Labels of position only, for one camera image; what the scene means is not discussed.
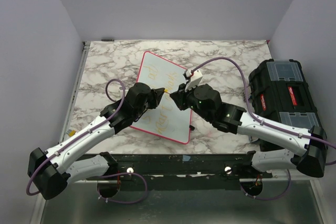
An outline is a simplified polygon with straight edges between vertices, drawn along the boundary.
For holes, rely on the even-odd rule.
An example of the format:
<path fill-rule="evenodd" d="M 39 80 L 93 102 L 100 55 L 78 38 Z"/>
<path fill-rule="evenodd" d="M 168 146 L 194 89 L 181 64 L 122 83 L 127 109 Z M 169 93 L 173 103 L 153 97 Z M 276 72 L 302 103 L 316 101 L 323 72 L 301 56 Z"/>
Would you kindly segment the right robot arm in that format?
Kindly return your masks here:
<path fill-rule="evenodd" d="M 294 127 L 248 113 L 242 107 L 223 102 L 220 93 L 207 84 L 189 91 L 181 84 L 170 98 L 181 111 L 193 110 L 219 131 L 253 136 L 282 147 L 277 151 L 256 152 L 252 159 L 243 162 L 241 171 L 246 177 L 267 170 L 294 168 L 310 177 L 324 176 L 327 148 L 322 128 Z"/>

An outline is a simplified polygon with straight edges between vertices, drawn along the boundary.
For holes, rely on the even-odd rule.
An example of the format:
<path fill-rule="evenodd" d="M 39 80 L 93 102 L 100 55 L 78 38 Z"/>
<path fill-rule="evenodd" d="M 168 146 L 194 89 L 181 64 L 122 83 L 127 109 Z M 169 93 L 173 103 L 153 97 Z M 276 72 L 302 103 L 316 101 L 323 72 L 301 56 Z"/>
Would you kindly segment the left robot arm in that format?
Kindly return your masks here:
<path fill-rule="evenodd" d="M 141 82 L 129 90 L 124 85 L 121 88 L 121 99 L 107 105 L 84 129 L 61 144 L 45 151 L 38 147 L 30 153 L 27 195 L 41 194 L 45 200 L 50 200 L 63 192 L 70 182 L 100 176 L 112 179 L 116 175 L 110 154 L 98 154 L 87 160 L 80 160 L 80 157 L 130 127 L 147 110 L 156 109 L 165 92 L 164 88 L 152 89 Z"/>

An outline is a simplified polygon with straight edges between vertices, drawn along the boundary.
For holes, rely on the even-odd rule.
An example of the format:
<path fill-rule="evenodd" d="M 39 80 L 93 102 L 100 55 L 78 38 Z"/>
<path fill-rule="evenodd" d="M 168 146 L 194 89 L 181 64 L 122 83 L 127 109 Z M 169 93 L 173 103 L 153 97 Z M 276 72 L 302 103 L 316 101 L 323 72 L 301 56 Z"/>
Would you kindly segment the pink framed whiteboard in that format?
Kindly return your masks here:
<path fill-rule="evenodd" d="M 145 83 L 152 89 L 165 88 L 174 92 L 185 82 L 184 71 L 184 67 L 146 51 L 140 64 L 137 82 Z M 191 119 L 192 111 L 179 110 L 165 93 L 159 106 L 148 110 L 131 127 L 170 141 L 187 144 L 190 141 Z"/>

